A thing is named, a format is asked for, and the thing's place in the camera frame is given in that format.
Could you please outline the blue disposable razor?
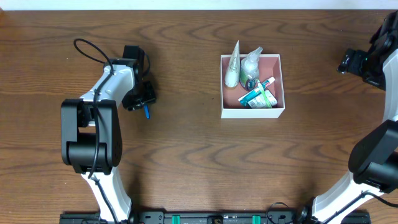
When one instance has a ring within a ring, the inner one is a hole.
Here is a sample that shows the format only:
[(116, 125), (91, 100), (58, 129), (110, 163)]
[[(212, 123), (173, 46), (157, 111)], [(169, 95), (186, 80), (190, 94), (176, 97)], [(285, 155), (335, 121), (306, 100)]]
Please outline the blue disposable razor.
[(147, 104), (144, 105), (144, 111), (145, 111), (146, 119), (150, 119), (149, 105), (147, 105)]

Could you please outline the white shampoo tube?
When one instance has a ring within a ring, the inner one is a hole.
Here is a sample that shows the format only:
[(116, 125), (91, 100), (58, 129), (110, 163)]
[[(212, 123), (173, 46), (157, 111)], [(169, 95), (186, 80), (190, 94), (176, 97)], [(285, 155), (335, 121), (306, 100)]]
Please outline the white shampoo tube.
[(239, 82), (240, 73), (240, 54), (239, 41), (237, 41), (233, 53), (231, 54), (228, 69), (224, 78), (224, 84), (227, 88), (235, 88)]

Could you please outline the green white toothbrush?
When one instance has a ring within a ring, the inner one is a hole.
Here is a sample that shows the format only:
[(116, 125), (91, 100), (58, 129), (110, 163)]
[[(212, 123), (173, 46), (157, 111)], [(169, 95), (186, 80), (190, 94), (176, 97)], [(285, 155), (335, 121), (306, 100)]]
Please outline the green white toothbrush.
[(264, 107), (265, 108), (272, 108), (272, 105), (271, 105), (270, 101), (268, 100), (268, 97), (265, 94), (265, 89), (264, 89), (262, 83), (259, 80), (257, 80), (257, 86), (258, 86), (258, 88), (259, 88), (259, 90), (261, 92), (261, 98), (262, 98)]

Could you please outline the green Colgate toothpaste tube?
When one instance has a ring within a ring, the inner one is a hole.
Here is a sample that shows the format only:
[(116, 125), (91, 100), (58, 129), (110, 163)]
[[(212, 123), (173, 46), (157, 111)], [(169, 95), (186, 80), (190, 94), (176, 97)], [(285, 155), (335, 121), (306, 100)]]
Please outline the green Colgate toothpaste tube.
[[(274, 83), (275, 78), (274, 77), (270, 77), (268, 78), (266, 81), (262, 82), (262, 85), (266, 90), (268, 90), (268, 88)], [(250, 101), (251, 99), (255, 98), (257, 95), (261, 94), (258, 86), (251, 90), (249, 93), (245, 94), (244, 96), (240, 97), (240, 99), (238, 100), (244, 107), (246, 108), (251, 108), (248, 105), (248, 101)]]

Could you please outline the green white soap packet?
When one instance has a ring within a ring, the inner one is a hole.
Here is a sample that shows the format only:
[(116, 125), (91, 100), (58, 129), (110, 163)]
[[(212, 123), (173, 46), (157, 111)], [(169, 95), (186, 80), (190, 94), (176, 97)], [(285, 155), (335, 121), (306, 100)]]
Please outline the green white soap packet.
[[(266, 96), (268, 97), (268, 100), (270, 101), (272, 108), (274, 106), (277, 105), (277, 100), (274, 97), (274, 95), (269, 91), (266, 90), (265, 91)], [(257, 95), (255, 98), (251, 99), (250, 101), (248, 101), (248, 105), (252, 108), (252, 109), (270, 109), (270, 108), (265, 108), (262, 98), (261, 98), (261, 94)]]

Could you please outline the clear mouthwash bottle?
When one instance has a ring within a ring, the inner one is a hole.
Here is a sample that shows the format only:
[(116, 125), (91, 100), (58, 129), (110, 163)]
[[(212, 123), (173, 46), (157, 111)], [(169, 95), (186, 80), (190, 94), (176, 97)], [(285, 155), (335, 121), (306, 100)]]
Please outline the clear mouthwash bottle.
[(248, 56), (242, 59), (239, 73), (239, 82), (246, 91), (254, 89), (259, 78), (259, 59), (263, 51), (262, 47), (248, 53)]

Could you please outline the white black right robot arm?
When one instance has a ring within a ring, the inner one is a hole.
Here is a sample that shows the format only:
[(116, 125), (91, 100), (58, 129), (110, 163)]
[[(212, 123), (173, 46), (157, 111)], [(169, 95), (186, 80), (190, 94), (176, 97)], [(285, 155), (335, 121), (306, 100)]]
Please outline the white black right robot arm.
[(392, 12), (371, 37), (368, 51), (348, 49), (338, 67), (385, 92), (382, 123), (351, 151), (347, 173), (327, 192), (313, 198), (296, 223), (366, 223), (352, 212), (372, 198), (397, 189), (397, 13)]

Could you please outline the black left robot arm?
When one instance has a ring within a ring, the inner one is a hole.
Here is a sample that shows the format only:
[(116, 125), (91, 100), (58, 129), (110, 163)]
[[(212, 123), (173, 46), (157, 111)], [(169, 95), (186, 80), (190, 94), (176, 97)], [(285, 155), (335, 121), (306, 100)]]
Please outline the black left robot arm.
[(156, 101), (154, 89), (143, 77), (149, 71), (144, 58), (123, 57), (104, 63), (103, 75), (87, 93), (61, 105), (62, 160), (91, 187), (99, 214), (61, 217), (63, 222), (131, 223), (132, 200), (119, 172), (123, 140), (118, 109), (143, 109)]

